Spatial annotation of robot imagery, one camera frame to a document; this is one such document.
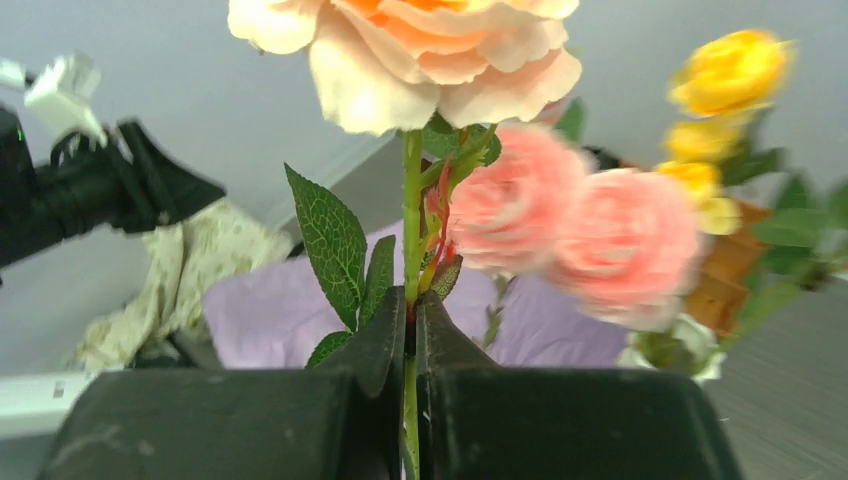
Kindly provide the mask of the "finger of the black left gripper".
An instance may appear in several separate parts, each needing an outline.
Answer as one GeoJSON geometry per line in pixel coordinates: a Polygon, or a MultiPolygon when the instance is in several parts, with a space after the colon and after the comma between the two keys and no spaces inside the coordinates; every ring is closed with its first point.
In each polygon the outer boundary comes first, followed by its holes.
{"type": "Polygon", "coordinates": [[[189,219],[226,196],[226,190],[172,160],[137,121],[118,131],[132,157],[130,207],[115,226],[127,234],[150,232],[189,219]]]}

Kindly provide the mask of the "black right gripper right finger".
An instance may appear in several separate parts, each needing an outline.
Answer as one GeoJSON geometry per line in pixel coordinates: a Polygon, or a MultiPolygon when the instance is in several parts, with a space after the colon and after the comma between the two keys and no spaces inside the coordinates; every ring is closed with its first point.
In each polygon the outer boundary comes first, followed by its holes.
{"type": "Polygon", "coordinates": [[[434,292],[416,329],[424,479],[742,479],[715,409],[682,375],[502,367],[434,292]]]}

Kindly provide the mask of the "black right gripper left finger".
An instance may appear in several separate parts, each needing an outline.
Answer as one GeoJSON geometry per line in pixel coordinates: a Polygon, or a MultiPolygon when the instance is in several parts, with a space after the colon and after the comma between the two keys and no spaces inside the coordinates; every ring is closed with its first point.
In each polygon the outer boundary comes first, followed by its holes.
{"type": "Polygon", "coordinates": [[[398,479],[405,301],[309,369],[106,373],[79,397],[41,480],[398,479]]]}

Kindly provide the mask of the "white ribbed ceramic vase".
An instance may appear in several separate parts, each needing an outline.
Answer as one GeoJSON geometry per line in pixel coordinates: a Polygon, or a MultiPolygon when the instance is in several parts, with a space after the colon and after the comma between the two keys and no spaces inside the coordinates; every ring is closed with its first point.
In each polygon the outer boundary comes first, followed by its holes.
{"type": "Polygon", "coordinates": [[[679,373],[703,385],[722,377],[725,359],[715,333],[681,313],[665,331],[631,331],[616,365],[679,373]]]}

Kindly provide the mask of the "peach rose stem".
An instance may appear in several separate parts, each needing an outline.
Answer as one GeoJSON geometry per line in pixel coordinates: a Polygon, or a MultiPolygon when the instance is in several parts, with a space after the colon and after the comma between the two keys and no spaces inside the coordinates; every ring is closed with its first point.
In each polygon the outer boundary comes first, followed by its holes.
{"type": "Polygon", "coordinates": [[[473,173],[527,178],[536,151],[566,147],[538,123],[582,67],[565,47],[573,1],[233,1],[231,34],[307,54],[323,116],[402,140],[405,314],[455,258],[517,274],[549,261],[557,206],[459,205],[473,173]],[[534,151],[521,157],[518,149],[534,151]]]}

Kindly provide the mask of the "large pink rose stem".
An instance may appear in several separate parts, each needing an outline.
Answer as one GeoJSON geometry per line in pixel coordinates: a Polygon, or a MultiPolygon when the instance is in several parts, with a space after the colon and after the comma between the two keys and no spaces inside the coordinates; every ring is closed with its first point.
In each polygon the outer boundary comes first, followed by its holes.
{"type": "Polygon", "coordinates": [[[449,197],[447,236],[465,264],[537,273],[595,319],[666,330],[700,252],[684,187],[654,172],[596,171],[547,125],[506,124],[497,135],[499,158],[449,197]]]}

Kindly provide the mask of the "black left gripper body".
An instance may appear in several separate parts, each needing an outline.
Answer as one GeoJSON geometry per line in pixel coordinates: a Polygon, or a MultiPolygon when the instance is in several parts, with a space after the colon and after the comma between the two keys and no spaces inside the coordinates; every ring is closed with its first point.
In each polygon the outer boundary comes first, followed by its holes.
{"type": "Polygon", "coordinates": [[[112,162],[82,149],[36,168],[17,114],[1,111],[1,263],[12,265],[130,210],[112,162]]]}

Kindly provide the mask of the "purple wrapping paper sheet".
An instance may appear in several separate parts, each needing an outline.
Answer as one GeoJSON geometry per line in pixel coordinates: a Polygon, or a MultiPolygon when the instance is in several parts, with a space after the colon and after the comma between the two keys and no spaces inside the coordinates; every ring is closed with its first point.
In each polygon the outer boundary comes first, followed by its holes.
{"type": "MultiPolygon", "coordinates": [[[[345,328],[304,256],[219,281],[203,305],[228,368],[300,368],[320,340],[345,328]]],[[[513,280],[502,306],[488,350],[502,365],[607,367],[625,345],[623,328],[583,315],[573,297],[537,276],[513,280]]]]}

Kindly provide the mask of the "yellow flower stem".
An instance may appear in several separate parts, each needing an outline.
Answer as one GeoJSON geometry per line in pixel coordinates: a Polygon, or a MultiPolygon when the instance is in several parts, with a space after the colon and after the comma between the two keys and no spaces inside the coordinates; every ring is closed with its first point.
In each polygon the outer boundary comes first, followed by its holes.
{"type": "Polygon", "coordinates": [[[701,230],[759,246],[741,274],[764,267],[782,276],[765,291],[751,287],[741,319],[718,330],[722,348],[760,324],[787,299],[816,289],[823,278],[845,265],[847,248],[820,254],[828,228],[847,227],[847,186],[840,184],[818,201],[804,177],[790,176],[775,206],[746,216],[741,204],[725,196],[762,175],[779,173],[785,152],[761,150],[757,136],[794,62],[792,42],[766,30],[741,30],[698,49],[672,78],[668,97],[687,115],[667,131],[667,161],[656,171],[681,181],[696,208],[701,230]]]}

